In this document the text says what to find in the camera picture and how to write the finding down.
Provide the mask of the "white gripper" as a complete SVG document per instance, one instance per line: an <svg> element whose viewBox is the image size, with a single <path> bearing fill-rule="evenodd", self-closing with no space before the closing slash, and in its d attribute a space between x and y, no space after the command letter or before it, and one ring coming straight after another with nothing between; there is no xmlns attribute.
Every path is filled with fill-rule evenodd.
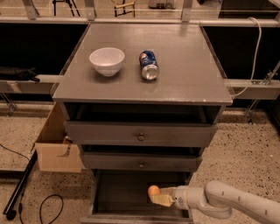
<svg viewBox="0 0 280 224"><path fill-rule="evenodd" d="M157 195L150 196L152 203L170 207L173 203L176 208L182 210L188 210L188 198L187 198L188 187L186 185L180 185L178 187L166 187L161 188L160 193Z"/></svg>

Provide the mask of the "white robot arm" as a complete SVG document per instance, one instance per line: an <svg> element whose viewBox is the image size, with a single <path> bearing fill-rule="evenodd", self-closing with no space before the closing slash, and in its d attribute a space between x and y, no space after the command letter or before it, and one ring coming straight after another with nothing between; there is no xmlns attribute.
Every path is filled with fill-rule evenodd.
<svg viewBox="0 0 280 224"><path fill-rule="evenodd" d="M154 204L164 207L174 205L181 210L195 209L206 216L228 219L232 209L246 214L260 224L280 224L280 203L244 192L217 180L204 188L180 185L159 188L152 185L148 195Z"/></svg>

